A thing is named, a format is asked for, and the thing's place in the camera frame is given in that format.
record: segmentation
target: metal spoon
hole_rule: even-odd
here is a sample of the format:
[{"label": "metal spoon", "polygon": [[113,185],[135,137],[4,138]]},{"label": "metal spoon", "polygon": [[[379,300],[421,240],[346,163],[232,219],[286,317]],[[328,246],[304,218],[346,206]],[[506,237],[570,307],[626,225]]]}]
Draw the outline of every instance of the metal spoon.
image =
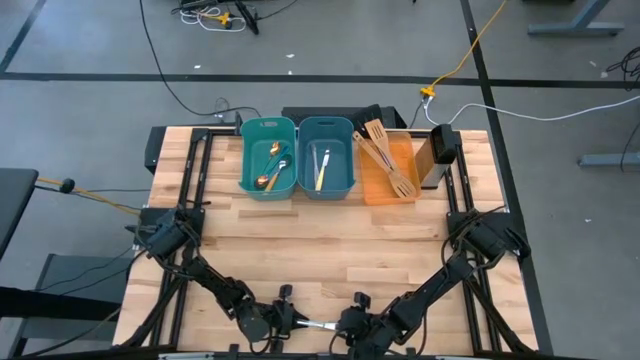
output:
[{"label": "metal spoon", "polygon": [[267,171],[267,168],[269,167],[269,164],[271,163],[271,159],[273,159],[274,156],[278,155],[280,153],[280,150],[283,150],[282,147],[280,146],[280,142],[279,141],[274,141],[273,144],[271,144],[271,148],[269,149],[269,160],[267,161],[266,164],[264,164],[264,169],[262,169],[262,173],[265,173],[265,171]]},{"label": "metal spoon", "polygon": [[276,162],[272,166],[269,166],[273,156],[269,157],[267,164],[264,166],[264,169],[262,169],[262,175],[258,176],[258,178],[253,182],[253,185],[256,187],[256,189],[264,189],[267,186],[267,184],[269,183],[269,174],[271,174],[273,172],[273,169],[275,169],[276,166],[278,166],[278,163],[280,162],[280,160],[284,156],[288,155],[289,146],[285,145],[283,147],[280,147],[280,143],[276,141],[273,143],[271,150],[273,151],[276,148],[277,148],[276,155],[279,154],[278,157],[276,157]]},{"label": "metal spoon", "polygon": [[275,175],[273,175],[273,177],[269,181],[269,185],[267,185],[267,188],[264,191],[269,192],[271,191],[271,189],[273,189],[273,186],[276,184],[276,180],[278,179],[278,175],[280,175],[280,172],[282,171],[282,169],[286,168],[291,164],[292,160],[293,160],[293,157],[289,154],[286,154],[285,156],[282,157],[282,159],[278,163],[278,170],[276,171]]}]

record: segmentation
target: blue plastic bin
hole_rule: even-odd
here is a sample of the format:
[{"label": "blue plastic bin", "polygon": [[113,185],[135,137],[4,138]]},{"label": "blue plastic bin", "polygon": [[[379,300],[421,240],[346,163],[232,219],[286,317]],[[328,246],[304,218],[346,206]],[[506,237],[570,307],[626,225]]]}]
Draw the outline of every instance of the blue plastic bin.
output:
[{"label": "blue plastic bin", "polygon": [[[296,185],[296,127],[293,121],[286,117],[272,117],[251,119],[240,128],[243,141],[242,180],[240,187],[255,200],[284,200],[293,194]],[[277,163],[277,155],[270,158],[269,150],[274,141],[280,146],[288,147],[292,156],[292,163],[284,168],[269,192],[255,187],[255,180],[262,175],[265,166]]]},{"label": "blue plastic bin", "polygon": [[[300,123],[298,135],[298,183],[313,200],[342,200],[353,185],[353,124],[342,117],[310,117]],[[318,172],[325,150],[329,163],[325,168],[322,190],[315,190],[313,146],[316,147]]]}]

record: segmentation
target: butcher block tabletop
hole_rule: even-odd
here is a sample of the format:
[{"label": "butcher block tabletop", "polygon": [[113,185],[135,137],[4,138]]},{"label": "butcher block tabletop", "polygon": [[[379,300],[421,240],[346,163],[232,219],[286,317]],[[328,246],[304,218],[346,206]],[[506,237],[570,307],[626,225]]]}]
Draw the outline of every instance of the butcher block tabletop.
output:
[{"label": "butcher block tabletop", "polygon": [[[169,127],[158,160],[149,207],[174,207],[189,148],[191,127]],[[491,144],[485,131],[460,131],[475,207],[491,210],[503,204]],[[417,151],[424,139],[414,139]],[[202,144],[195,169],[202,156]],[[283,201],[258,202],[238,185],[242,172],[242,138],[215,136],[207,174],[202,255],[224,276],[243,280],[264,303],[293,285],[291,301],[310,319],[337,322],[353,305],[353,294],[372,297],[380,312],[396,296],[415,290],[441,268],[440,247],[448,236],[446,188],[423,190],[415,204],[367,206],[363,202],[360,166],[354,156],[356,184],[342,201],[312,201],[300,188]],[[452,166],[460,209],[464,209],[457,166]],[[193,198],[197,171],[191,179]],[[488,271],[493,301],[505,320],[531,348],[537,348],[520,268],[505,256]],[[158,298],[162,270],[153,259],[138,259],[131,269],[114,344],[135,331]],[[485,348],[489,336],[476,301]],[[167,309],[161,344],[167,343],[173,305]],[[457,285],[427,312],[424,354],[471,355],[472,348],[462,285]],[[284,342],[284,352],[326,353],[333,333],[300,329]],[[406,346],[418,348],[422,329]],[[190,283],[178,350],[227,351],[230,344],[249,351],[246,338],[219,308],[214,296]],[[261,349],[263,344],[255,344]],[[393,350],[403,352],[394,344]],[[343,340],[334,351],[345,353]]]}]

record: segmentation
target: gray floor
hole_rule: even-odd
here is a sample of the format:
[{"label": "gray floor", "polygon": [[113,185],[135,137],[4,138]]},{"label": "gray floor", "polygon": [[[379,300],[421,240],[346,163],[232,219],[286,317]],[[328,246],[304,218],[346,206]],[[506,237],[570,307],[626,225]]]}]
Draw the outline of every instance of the gray floor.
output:
[{"label": "gray floor", "polygon": [[[512,0],[482,41],[490,77],[619,80],[602,71],[638,46],[640,4],[612,2],[602,20],[624,21],[615,38],[529,38],[528,23],[568,20],[585,1],[540,5]],[[0,53],[35,1],[0,1]],[[205,33],[170,16],[174,1],[147,1],[149,30],[166,73],[437,76],[451,70],[469,41],[457,1],[300,0],[261,23],[261,35]],[[286,3],[257,2],[261,13]],[[481,26],[498,0],[474,0]],[[8,71],[156,73],[135,1],[48,0]],[[477,77],[471,60],[458,77]],[[396,106],[410,119],[419,85],[177,83],[186,103],[205,111],[217,96],[263,115],[283,106]],[[638,91],[494,88],[499,107],[561,115],[638,95]],[[478,87],[440,86],[432,106],[447,121]],[[145,188],[144,142],[153,125],[211,122],[179,107],[158,82],[0,82],[0,166],[32,167],[85,188]],[[640,351],[638,173],[584,171],[576,159],[620,152],[640,120],[640,103],[557,123],[500,117],[525,216],[554,350],[560,355],[632,359]],[[419,116],[417,127],[430,127]],[[459,129],[487,129],[469,110]],[[640,139],[632,143],[640,147]],[[145,194],[114,194],[131,205]],[[0,284],[32,288],[48,253],[111,256],[130,245],[122,229],[135,218],[78,198],[36,192],[0,262]],[[16,322],[0,326],[0,357]],[[82,344],[86,349],[105,344]],[[34,343],[31,348],[46,346]]]}]

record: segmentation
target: wooden spoon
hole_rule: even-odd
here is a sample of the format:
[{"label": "wooden spoon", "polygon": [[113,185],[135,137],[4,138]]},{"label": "wooden spoon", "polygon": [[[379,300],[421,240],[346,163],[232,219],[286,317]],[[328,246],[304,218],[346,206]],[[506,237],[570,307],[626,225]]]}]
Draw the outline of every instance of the wooden spoon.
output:
[{"label": "wooden spoon", "polygon": [[404,177],[404,175],[399,171],[390,168],[389,165],[382,160],[382,157],[380,157],[378,152],[369,145],[367,140],[365,140],[359,132],[353,132],[353,139],[364,149],[364,151],[367,152],[367,154],[369,154],[369,156],[371,156],[373,161],[375,161],[376,164],[378,164],[378,166],[387,173],[389,181],[391,181],[391,187],[398,197],[416,197],[417,191],[411,181]]},{"label": "wooden spoon", "polygon": [[384,126],[382,126],[382,122],[379,119],[375,119],[367,121],[364,123],[364,126],[367,128],[367,132],[371,140],[373,140],[373,143],[376,144],[382,155],[386,158],[389,166],[391,166],[392,169],[397,169],[398,164],[396,164],[396,161],[391,155],[389,138],[387,137],[387,132],[384,130]]}]

